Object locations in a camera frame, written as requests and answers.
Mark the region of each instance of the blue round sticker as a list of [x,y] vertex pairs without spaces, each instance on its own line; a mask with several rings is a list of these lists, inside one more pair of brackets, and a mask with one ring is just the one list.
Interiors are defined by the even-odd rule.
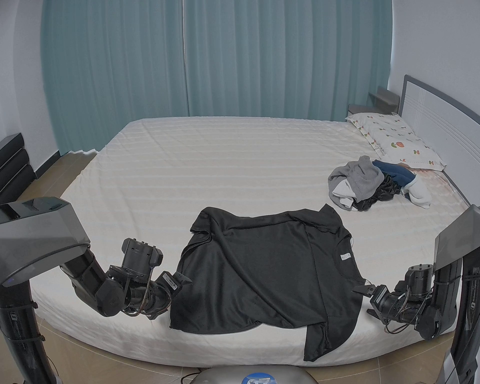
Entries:
[[276,384],[276,381],[267,373],[255,372],[245,377],[241,384]]

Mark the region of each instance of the pillow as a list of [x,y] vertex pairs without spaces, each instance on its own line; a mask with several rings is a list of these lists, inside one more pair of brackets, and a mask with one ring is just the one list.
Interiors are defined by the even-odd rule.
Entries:
[[397,114],[356,113],[346,119],[359,129],[382,161],[437,171],[445,167],[434,150]]

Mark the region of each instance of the teal curtain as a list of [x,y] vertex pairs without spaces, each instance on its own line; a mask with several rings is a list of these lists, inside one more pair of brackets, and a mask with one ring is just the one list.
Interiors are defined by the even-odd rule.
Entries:
[[60,153],[130,121],[188,116],[181,0],[44,0],[45,92]]
[[184,0],[191,116],[344,120],[387,86],[389,0]]

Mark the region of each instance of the gray garment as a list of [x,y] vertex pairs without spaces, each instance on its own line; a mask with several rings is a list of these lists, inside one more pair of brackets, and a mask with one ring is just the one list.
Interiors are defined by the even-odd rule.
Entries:
[[360,156],[358,161],[349,161],[346,165],[333,170],[328,176],[328,196],[340,208],[351,211],[351,208],[340,204],[338,196],[333,195],[336,186],[345,179],[348,180],[352,191],[355,193],[355,201],[359,202],[373,196],[376,189],[384,181],[384,174],[372,164],[368,156]]

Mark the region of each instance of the bed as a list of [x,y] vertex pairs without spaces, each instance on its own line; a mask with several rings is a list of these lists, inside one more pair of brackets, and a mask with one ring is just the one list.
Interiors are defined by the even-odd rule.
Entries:
[[[422,118],[427,119],[422,108],[425,111],[427,106],[433,116],[431,111],[436,110],[438,102],[432,99],[428,104],[426,94],[417,97],[413,86],[439,96],[414,80],[406,78],[412,88],[405,86],[401,107],[404,119],[418,131],[423,127]],[[444,113],[444,106],[438,108],[438,113]],[[434,124],[424,125],[428,128],[416,133],[431,142]],[[469,140],[480,143],[472,135]],[[448,153],[439,152],[442,157],[448,157]],[[302,208],[319,210],[324,204],[334,206],[328,198],[328,175],[361,155],[378,158],[350,122],[238,117],[144,119],[131,122],[119,132],[62,198],[72,203],[105,270],[110,264],[121,263],[123,239],[135,237],[163,251],[164,261],[153,275],[157,278],[162,270],[176,270],[180,253],[191,237],[189,228],[203,208],[215,206],[238,216],[259,216]],[[474,151],[470,156],[476,161],[480,158]],[[455,157],[445,161],[453,164],[452,169],[457,166]],[[432,262],[436,235],[468,207],[466,199],[475,203],[472,189],[462,188],[462,196],[454,186],[464,184],[463,176],[451,173],[451,181],[442,172],[419,174],[432,194],[428,210],[401,195],[378,202],[367,212],[347,212],[334,206],[354,238],[360,273],[374,284],[393,288],[408,267]],[[169,328],[168,314],[152,322],[144,316],[98,315],[77,299],[59,268],[35,277],[31,286],[39,305],[38,315],[55,328],[95,347],[161,364],[337,365],[366,360],[421,340],[412,327],[400,335],[384,333],[382,324],[366,313],[370,305],[364,299],[350,338],[317,361],[304,362],[306,328],[281,329],[263,324],[236,334],[187,334]]]

